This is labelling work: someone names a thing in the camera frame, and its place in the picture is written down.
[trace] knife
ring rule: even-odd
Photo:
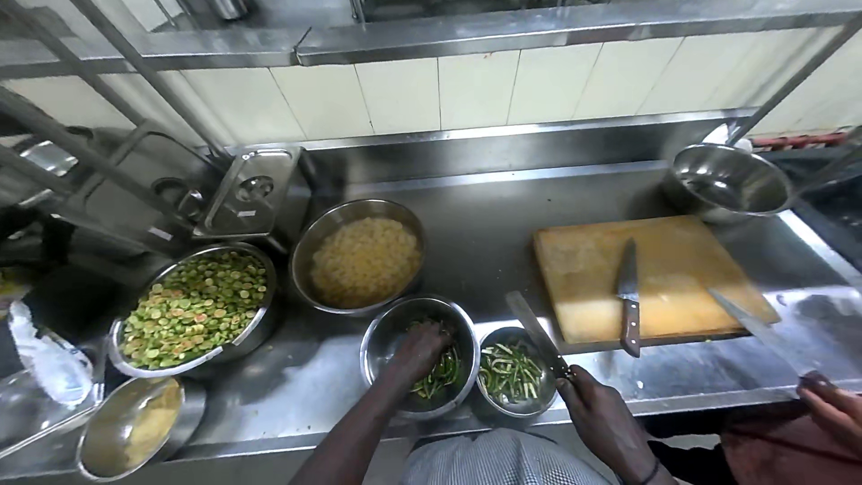
[[[637,244],[629,237],[622,250],[622,262],[616,279],[616,296],[622,300],[622,348],[632,357],[640,357],[640,297],[638,295]]]
[[[755,317],[729,299],[724,298],[724,296],[716,290],[707,288],[707,291],[712,295],[712,298],[721,305],[721,308],[724,308],[724,311],[727,312],[728,315],[739,320],[742,326],[746,327],[746,330],[750,331],[752,335],[754,335],[764,345],[764,347],[771,350],[772,353],[780,357],[781,360],[787,362],[787,364],[796,371],[796,375],[802,377],[811,371],[816,370],[807,358],[797,350],[794,350],[793,346],[790,345],[784,337],[781,337],[773,329],[769,328],[769,325],[766,324],[766,322]]]
[[[509,304],[509,309],[515,314],[515,317],[524,325],[524,330],[527,331],[527,335],[539,351],[541,359],[545,361],[545,365],[551,369],[553,375],[557,378],[570,379],[572,372],[569,370],[568,364],[565,363],[557,346],[553,344],[553,340],[541,328],[539,319],[536,318],[521,292],[506,293],[506,303]]]

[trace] hand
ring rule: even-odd
[[[616,389],[596,381],[580,366],[569,369],[572,379],[557,379],[557,390],[569,408],[578,435],[625,483],[642,483],[656,461],[647,445],[647,434]],[[666,470],[659,475],[666,475],[662,479],[670,477]],[[650,481],[660,482],[658,476]]]
[[[822,430],[862,457],[862,397],[837,388],[816,371],[799,380],[796,393]]]
[[[440,324],[416,325],[407,332],[386,370],[394,373],[399,383],[412,386],[431,372],[450,343],[452,337],[443,333]]]

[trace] wrist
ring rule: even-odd
[[[617,473],[626,485],[641,485],[651,477],[653,477],[653,480],[650,483],[654,482],[654,477],[660,475],[662,470],[663,468],[661,463],[659,463],[659,459],[652,453],[649,453],[640,457],[630,457]]]
[[[410,376],[403,371],[402,366],[387,365],[381,372],[378,378],[374,381],[375,384],[385,387],[396,394],[404,394],[410,392],[413,386],[413,381]]]

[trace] sliced green beans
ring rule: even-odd
[[[411,323],[410,326],[433,322],[430,318],[426,318],[424,320],[417,320]],[[458,372],[460,370],[461,358],[458,355],[458,349],[454,345],[450,345],[440,354],[440,361],[434,365],[431,373],[414,384],[410,392],[415,393],[423,399],[431,399],[442,388],[453,384],[458,379]]]
[[[482,349],[479,385],[492,399],[508,404],[538,397],[541,368],[525,350],[522,343],[495,343]]]
[[[180,264],[126,318],[122,353],[136,368],[166,368],[237,338],[266,295],[266,269],[236,251]]]

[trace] empty steel bowl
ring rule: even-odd
[[[312,256],[321,247],[323,240],[327,236],[335,233],[338,229],[349,223],[365,219],[366,217],[392,219],[403,224],[404,228],[416,237],[416,243],[419,245],[419,252],[422,254],[419,267],[404,288],[374,305],[363,306],[361,308],[335,308],[326,305],[317,297],[317,290],[311,282]],[[352,200],[329,209],[305,230],[299,239],[299,244],[293,250],[293,256],[290,258],[290,277],[300,296],[309,305],[318,310],[341,315],[373,315],[374,312],[383,306],[388,305],[394,299],[405,294],[419,280],[419,273],[422,271],[422,263],[424,261],[425,230],[422,228],[419,218],[403,205],[390,202],[389,200],[366,198]]]
[[[172,424],[145,423],[147,419],[139,418],[151,400],[158,399],[172,386],[178,386],[178,399],[170,400],[171,406],[175,406],[170,409],[176,409]],[[84,428],[75,455],[78,470],[94,482],[113,482],[147,463],[170,458],[191,438],[201,422],[205,406],[206,393],[194,381],[177,377],[126,381],[108,396]],[[134,455],[140,456],[142,461],[130,462],[127,452],[134,440],[131,438],[133,428],[141,425],[150,426],[146,432],[154,438],[132,444],[136,448]],[[141,443],[153,446],[142,449]]]
[[[484,397],[484,401],[492,408],[500,413],[512,418],[534,418],[544,413],[551,407],[553,397],[557,393],[557,388],[554,385],[553,373],[547,365],[541,360],[539,351],[533,346],[533,341],[530,340],[527,331],[521,327],[503,327],[499,328],[486,335],[479,344],[480,349],[485,349],[497,343],[505,345],[517,345],[523,343],[526,347],[526,353],[532,357],[536,364],[542,369],[539,379],[539,388],[536,389],[536,398],[518,400],[516,402],[501,402],[496,398],[488,395],[484,386],[477,380],[476,387]]]
[[[769,161],[711,143],[679,152],[662,189],[680,211],[713,224],[776,214],[793,193],[790,179]]]
[[[467,395],[479,371],[479,343],[473,322],[454,302],[439,296],[403,298],[381,313],[362,338],[359,348],[359,365],[369,386],[380,370],[395,355],[410,324],[419,319],[431,318],[453,329],[454,345],[461,359],[458,378],[440,390],[431,399],[411,393],[398,408],[398,414],[411,419],[432,419],[452,411]]]

